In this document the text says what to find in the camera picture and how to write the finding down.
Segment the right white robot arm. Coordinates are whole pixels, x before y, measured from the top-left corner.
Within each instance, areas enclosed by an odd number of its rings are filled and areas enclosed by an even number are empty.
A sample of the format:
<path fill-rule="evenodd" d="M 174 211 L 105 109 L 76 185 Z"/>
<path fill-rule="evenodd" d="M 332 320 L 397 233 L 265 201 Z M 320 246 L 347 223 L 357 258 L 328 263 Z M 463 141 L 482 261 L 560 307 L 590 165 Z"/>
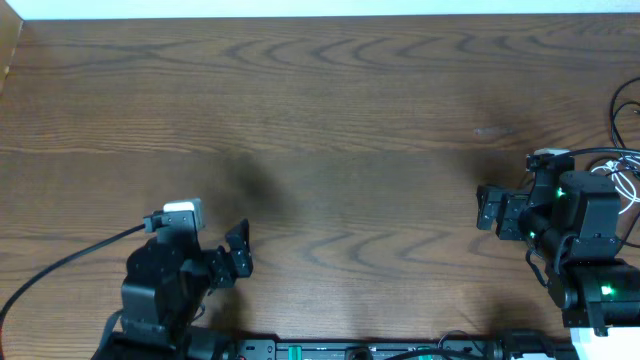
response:
<path fill-rule="evenodd" d="M 477 189 L 480 230 L 524 241 L 532 270 L 560 309 L 580 359 L 639 356 L 639 270 L 619 258 L 621 200 L 611 180 L 586 171 L 537 172 L 530 191 Z"/>

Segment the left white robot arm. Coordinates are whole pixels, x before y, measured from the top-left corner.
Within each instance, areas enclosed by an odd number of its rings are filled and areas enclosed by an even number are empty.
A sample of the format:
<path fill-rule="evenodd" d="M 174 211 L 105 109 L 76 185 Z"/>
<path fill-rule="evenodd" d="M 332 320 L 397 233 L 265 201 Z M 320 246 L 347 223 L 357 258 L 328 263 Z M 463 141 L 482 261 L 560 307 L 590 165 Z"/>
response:
<path fill-rule="evenodd" d="M 225 234 L 228 245 L 203 250 L 195 217 L 185 212 L 144 218 L 154 235 L 126 262 L 122 309 L 103 332 L 95 359 L 238 359 L 230 337 L 194 327 L 203 298 L 253 272 L 250 225 Z"/>

